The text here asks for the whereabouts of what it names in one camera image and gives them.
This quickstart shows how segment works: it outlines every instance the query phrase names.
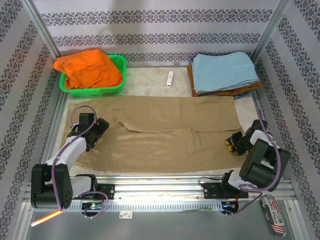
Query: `folded clothes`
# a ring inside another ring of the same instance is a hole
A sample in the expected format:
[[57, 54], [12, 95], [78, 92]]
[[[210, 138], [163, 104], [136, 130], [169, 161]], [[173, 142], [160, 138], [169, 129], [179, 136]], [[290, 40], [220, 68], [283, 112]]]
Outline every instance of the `folded clothes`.
[[68, 76], [66, 89], [115, 87], [123, 79], [115, 64], [99, 49], [59, 57], [53, 67]]
[[197, 94], [233, 90], [259, 82], [255, 66], [244, 52], [223, 56], [198, 54], [193, 59], [192, 70]]
[[194, 79], [193, 79], [193, 69], [192, 65], [188, 65], [187, 67], [188, 75], [189, 75], [189, 80], [190, 80], [190, 86], [191, 86], [191, 91], [192, 91], [192, 96], [193, 97], [201, 97], [201, 96], [239, 96], [242, 95], [248, 91], [254, 90], [258, 87], [261, 87], [263, 84], [261, 81], [253, 83], [248, 86], [236, 88], [236, 89], [231, 89], [231, 90], [222, 90], [222, 91], [208, 91], [204, 93], [196, 93], [195, 90], [195, 85], [194, 85]]

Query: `patterned wallpaper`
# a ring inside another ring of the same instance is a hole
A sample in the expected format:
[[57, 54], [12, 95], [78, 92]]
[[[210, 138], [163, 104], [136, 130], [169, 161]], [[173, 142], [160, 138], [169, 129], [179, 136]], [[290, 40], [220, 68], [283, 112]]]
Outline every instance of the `patterned wallpaper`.
[[275, 139], [291, 153], [285, 176], [294, 182], [311, 239], [320, 239], [319, 2], [292, 1], [256, 64], [259, 101]]
[[10, 239], [60, 94], [54, 59], [19, 0], [0, 3], [0, 240]]
[[62, 54], [100, 48], [125, 56], [129, 67], [142, 67], [186, 65], [198, 52], [252, 52], [278, 1], [34, 3]]

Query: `metal bracket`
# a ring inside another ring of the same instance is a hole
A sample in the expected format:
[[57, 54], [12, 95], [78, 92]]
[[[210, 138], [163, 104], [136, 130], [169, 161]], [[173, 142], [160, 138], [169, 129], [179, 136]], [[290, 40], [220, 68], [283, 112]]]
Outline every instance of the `metal bracket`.
[[[115, 197], [115, 185], [114, 184], [106, 184], [106, 183], [98, 183], [97, 191], [104, 192], [108, 196], [108, 200], [113, 200]], [[84, 195], [75, 197], [74, 200], [97, 200], [101, 201], [103, 196], [101, 194], [93, 194], [93, 195]]]
[[240, 199], [247, 199], [249, 194], [247, 192], [236, 189], [235, 187], [228, 187], [221, 185], [220, 182], [202, 183], [204, 199], [235, 199], [237, 196]]
[[102, 184], [102, 183], [99, 184], [98, 183], [98, 191], [102, 191], [105, 194], [107, 194], [109, 200], [113, 200], [115, 197], [115, 185], [114, 184]]

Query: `cable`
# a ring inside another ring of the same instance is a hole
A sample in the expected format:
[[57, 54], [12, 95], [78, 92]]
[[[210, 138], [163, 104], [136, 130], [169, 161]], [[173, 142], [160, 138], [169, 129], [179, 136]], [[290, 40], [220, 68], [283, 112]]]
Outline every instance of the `cable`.
[[220, 177], [220, 178], [207, 177], [207, 176], [200, 177], [198, 180], [198, 183], [201, 187], [204, 187], [204, 185], [201, 183], [201, 179], [210, 179], [210, 180], [214, 180], [214, 181], [220, 181], [220, 180], [222, 180], [222, 177]]
[[239, 195], [235, 196], [235, 205], [239, 205]]
[[86, 195], [86, 194], [101, 194], [101, 195], [103, 195], [103, 196], [105, 197], [105, 199], [106, 199], [106, 203], [105, 203], [104, 207], [103, 207], [97, 214], [95, 214], [95, 215], [93, 215], [93, 216], [88, 216], [88, 215], [87, 215], [87, 210], [89, 210], [89, 209], [86, 208], [86, 209], [84, 210], [83, 215], [84, 215], [85, 218], [94, 219], [95, 217], [98, 217], [100, 214], [102, 214], [102, 213], [107, 209], [108, 202], [109, 202], [108, 195], [105, 194], [105, 193], [102, 192], [102, 191], [85, 191], [85, 192], [81, 193], [79, 196]]
[[250, 202], [246, 203], [240, 210], [238, 210], [235, 213], [232, 213], [229, 210], [224, 210], [225, 212], [231, 214], [232, 216], [241, 213], [243, 210], [245, 210], [247, 207], [249, 207], [254, 201], [256, 201], [257, 199], [259, 199], [262, 196], [262, 194], [263, 194], [262, 192], [263, 191], [267, 191], [267, 190], [271, 189], [274, 185], [276, 185], [277, 181], [280, 178], [281, 158], [280, 158], [280, 153], [279, 153], [278, 147], [277, 147], [276, 143], [274, 142], [274, 140], [267, 133], [266, 127], [265, 127], [265, 125], [264, 125], [264, 123], [262, 121], [262, 114], [261, 114], [260, 109], [257, 110], [257, 115], [258, 115], [258, 119], [259, 119], [259, 121], [261, 123], [261, 126], [262, 126], [264, 134], [266, 135], [266, 137], [268, 138], [268, 140], [270, 141], [270, 143], [272, 144], [272, 146], [273, 146], [273, 148], [275, 150], [275, 155], [276, 155], [276, 158], [277, 158], [276, 174], [275, 174], [275, 177], [274, 177], [273, 181], [267, 187], [259, 188], [259, 187], [253, 186], [252, 184], [240, 184], [239, 185], [239, 189], [241, 191], [246, 192], [246, 193], [257, 193], [259, 195], [257, 197], [255, 197], [253, 200], [251, 200]]
[[66, 148], [72, 144], [74, 141], [76, 141], [78, 138], [80, 138], [82, 135], [86, 134], [96, 123], [97, 121], [97, 113], [96, 111], [94, 110], [93, 107], [89, 106], [89, 105], [82, 105], [82, 106], [78, 106], [75, 110], [73, 110], [72, 114], [71, 114], [71, 118], [70, 118], [70, 121], [71, 121], [71, 124], [72, 124], [72, 118], [75, 114], [75, 111], [80, 109], [80, 108], [90, 108], [92, 111], [93, 111], [93, 114], [94, 114], [94, 120], [92, 122], [92, 124], [85, 130], [83, 131], [82, 133], [80, 133], [78, 136], [76, 136], [74, 139], [72, 139], [71, 141], [69, 141], [66, 145], [64, 145], [60, 151], [58, 152], [58, 154], [56, 155], [53, 163], [52, 163], [52, 167], [51, 167], [51, 178], [52, 178], [52, 185], [53, 185], [53, 192], [54, 192], [54, 196], [55, 196], [55, 200], [56, 200], [56, 203], [58, 205], [58, 209], [59, 211], [63, 212], [63, 208], [61, 206], [61, 202], [60, 202], [60, 199], [59, 199], [59, 193], [58, 193], [58, 188], [57, 188], [57, 183], [56, 183], [56, 176], [55, 176], [55, 167], [56, 167], [56, 164], [57, 164], [57, 161], [60, 159], [60, 156], [61, 154], [66, 150]]

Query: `light blue towel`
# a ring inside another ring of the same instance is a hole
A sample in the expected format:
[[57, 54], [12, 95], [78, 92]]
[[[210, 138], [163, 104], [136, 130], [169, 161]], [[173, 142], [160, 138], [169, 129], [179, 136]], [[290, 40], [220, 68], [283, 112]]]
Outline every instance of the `light blue towel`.
[[255, 66], [244, 52], [224, 56], [198, 54], [193, 59], [192, 75], [197, 94], [238, 89], [259, 82]]

